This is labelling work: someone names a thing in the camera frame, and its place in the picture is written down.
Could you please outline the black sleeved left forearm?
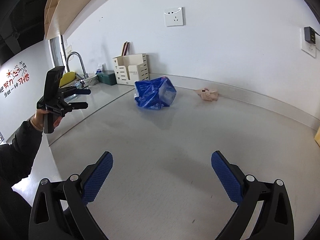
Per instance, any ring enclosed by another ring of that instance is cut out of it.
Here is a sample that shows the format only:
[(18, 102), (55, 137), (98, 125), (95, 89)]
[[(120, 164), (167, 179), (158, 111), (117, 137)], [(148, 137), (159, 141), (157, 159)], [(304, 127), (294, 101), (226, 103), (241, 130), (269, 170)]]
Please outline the black sleeved left forearm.
[(31, 121), (24, 121), (11, 144), (1, 145), (1, 193), (29, 176), (41, 141), (42, 132)]

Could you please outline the person's left hand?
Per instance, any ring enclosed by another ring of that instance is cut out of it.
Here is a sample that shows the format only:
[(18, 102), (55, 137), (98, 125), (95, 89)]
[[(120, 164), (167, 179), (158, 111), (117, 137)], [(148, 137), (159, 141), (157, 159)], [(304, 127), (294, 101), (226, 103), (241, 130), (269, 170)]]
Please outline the person's left hand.
[[(31, 124), (38, 130), (43, 130), (44, 127), (44, 116), (46, 114), (48, 114), (48, 111), (42, 110), (42, 109), (37, 109), (34, 116), (31, 118), (30, 122)], [(53, 127), (56, 128), (57, 126), (59, 126), (60, 122), (62, 120), (62, 117), (59, 116), (54, 124)]]

